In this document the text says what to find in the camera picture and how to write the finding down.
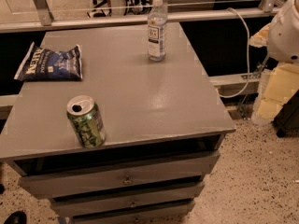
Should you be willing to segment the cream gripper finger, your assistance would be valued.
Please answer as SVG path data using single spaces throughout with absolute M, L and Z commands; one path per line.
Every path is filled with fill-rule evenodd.
M 253 105 L 252 122 L 265 125 L 273 121 L 298 91 L 298 64 L 279 63 L 272 71 L 265 69 L 260 78 L 258 97 Z
M 249 39 L 249 44 L 255 48 L 266 47 L 268 45 L 269 28 L 270 24 L 266 24 Z

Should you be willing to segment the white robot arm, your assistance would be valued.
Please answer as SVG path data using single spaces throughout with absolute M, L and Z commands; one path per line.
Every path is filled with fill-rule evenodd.
M 278 62 L 272 71 L 262 71 L 253 105 L 252 122 L 265 125 L 299 90 L 299 0 L 287 0 L 249 43 L 257 48 L 266 47 L 268 57 Z

